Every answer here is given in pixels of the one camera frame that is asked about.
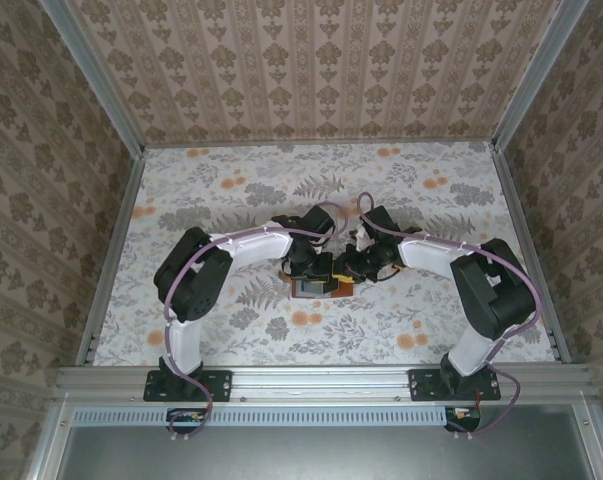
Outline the brown leather card holder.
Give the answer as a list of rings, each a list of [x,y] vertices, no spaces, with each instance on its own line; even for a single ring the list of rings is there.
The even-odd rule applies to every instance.
[[[290,285],[291,297],[297,299],[335,299],[352,297],[352,295],[339,295],[336,290],[338,282],[332,278],[327,282],[313,282],[309,280],[293,280],[288,275],[280,271],[278,277]]]

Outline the floral patterned table cover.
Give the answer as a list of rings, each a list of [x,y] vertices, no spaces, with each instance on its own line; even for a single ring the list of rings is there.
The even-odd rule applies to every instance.
[[[149,150],[95,364],[158,361],[165,319],[153,278],[188,228],[231,233],[322,201],[356,227],[365,191],[401,228],[518,244],[485,141]],[[279,272],[268,261],[227,279],[203,321],[206,364],[436,363],[467,325],[454,283],[426,271],[385,271],[351,297],[325,300],[294,298]]]

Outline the black connector module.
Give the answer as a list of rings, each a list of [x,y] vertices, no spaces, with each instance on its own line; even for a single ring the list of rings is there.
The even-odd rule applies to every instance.
[[[479,428],[481,413],[478,407],[446,407],[444,428],[453,433],[472,433]]]
[[[205,408],[175,408],[166,413],[166,428],[173,436],[190,437],[205,422]]]

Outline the grey metal sheet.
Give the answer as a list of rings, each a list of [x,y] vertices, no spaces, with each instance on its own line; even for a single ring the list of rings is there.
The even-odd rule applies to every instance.
[[[594,480],[568,429],[455,438],[400,427],[79,428],[59,480]]]

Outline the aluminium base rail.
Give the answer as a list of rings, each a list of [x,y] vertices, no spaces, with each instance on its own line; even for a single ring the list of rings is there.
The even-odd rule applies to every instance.
[[[406,404],[419,370],[428,365],[229,366],[231,404]],[[569,404],[592,400],[596,389],[584,365],[506,363],[496,367],[505,404],[521,384],[521,404]],[[71,367],[60,370],[57,396],[94,404],[140,403],[148,367]]]

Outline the aluminium side rail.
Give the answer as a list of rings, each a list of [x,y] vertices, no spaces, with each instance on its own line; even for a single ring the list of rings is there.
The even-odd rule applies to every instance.
[[[491,147],[492,159],[510,211],[527,272],[541,297],[543,307],[542,320],[555,353],[555,358],[562,363],[571,363],[572,358],[552,302],[505,154],[491,143],[489,143],[489,146]]]
[[[93,297],[92,306],[86,320],[85,329],[75,359],[74,365],[77,367],[91,365],[94,361],[95,350],[98,347],[100,332],[105,321],[144,169],[145,158],[141,155],[136,158],[132,164],[99,282]]]

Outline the aluminium frame post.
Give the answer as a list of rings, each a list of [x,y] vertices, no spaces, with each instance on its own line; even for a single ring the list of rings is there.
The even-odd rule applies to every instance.
[[[105,64],[97,56],[67,0],[40,0],[44,10],[81,69],[121,141],[134,159],[143,155],[144,141],[109,79]]]
[[[513,138],[588,3],[561,0],[492,135],[497,152],[503,152]]]

